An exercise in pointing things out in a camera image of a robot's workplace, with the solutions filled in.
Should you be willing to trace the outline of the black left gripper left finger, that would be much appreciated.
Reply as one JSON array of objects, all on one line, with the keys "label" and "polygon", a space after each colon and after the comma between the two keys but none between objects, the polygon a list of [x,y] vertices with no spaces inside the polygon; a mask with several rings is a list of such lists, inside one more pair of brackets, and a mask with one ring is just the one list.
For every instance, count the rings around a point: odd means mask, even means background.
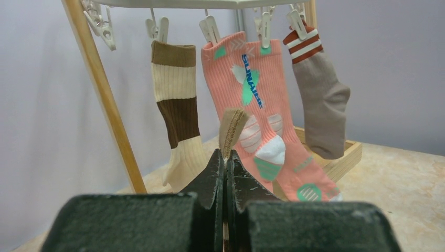
[{"label": "black left gripper left finger", "polygon": [[83,194],[58,213],[42,251],[222,251],[223,159],[176,194]]}]

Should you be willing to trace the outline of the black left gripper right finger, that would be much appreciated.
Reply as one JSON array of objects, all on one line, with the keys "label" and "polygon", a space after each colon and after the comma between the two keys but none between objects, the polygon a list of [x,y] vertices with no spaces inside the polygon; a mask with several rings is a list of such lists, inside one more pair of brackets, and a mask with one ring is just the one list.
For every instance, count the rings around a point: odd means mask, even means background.
[{"label": "black left gripper right finger", "polygon": [[227,163],[230,251],[400,251],[390,222],[366,202],[285,202]]}]

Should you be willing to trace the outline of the pink sock with green pattern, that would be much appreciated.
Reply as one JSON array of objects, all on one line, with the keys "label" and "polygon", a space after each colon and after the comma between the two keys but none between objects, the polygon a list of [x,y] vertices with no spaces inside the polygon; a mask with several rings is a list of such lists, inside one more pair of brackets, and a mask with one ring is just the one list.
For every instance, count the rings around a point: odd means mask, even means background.
[{"label": "pink sock with green pattern", "polygon": [[266,49],[259,41],[248,42],[246,54],[252,69],[259,71],[257,87],[264,102],[266,126],[285,143],[284,166],[276,178],[284,196],[290,201],[342,201],[340,189],[316,163],[294,130],[281,42],[273,39]]}]

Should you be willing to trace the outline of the brown beige striped sock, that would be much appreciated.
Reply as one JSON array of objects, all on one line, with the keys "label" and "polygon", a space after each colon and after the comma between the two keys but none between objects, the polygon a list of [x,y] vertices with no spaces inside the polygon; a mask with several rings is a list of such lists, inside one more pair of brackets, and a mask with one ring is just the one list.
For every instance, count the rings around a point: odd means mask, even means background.
[{"label": "brown beige striped sock", "polygon": [[225,162],[229,159],[249,116],[242,108],[227,108],[220,121],[219,149]]},{"label": "brown beige striped sock", "polygon": [[171,157],[162,176],[173,192],[184,189],[206,167],[208,158],[198,126],[196,48],[152,42],[152,76],[158,109],[165,121]]}]

